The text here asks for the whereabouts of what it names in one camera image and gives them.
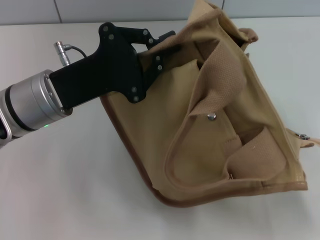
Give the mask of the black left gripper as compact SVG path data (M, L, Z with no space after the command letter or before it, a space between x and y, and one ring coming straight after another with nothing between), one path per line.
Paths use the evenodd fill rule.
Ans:
M98 29L97 50L49 75L55 92L65 109L71 109L109 92L123 94L131 103L145 99L165 67L165 59L181 49L175 45L154 53L135 52L132 44L151 49L168 37L171 30L155 39L146 28L117 27L111 22Z

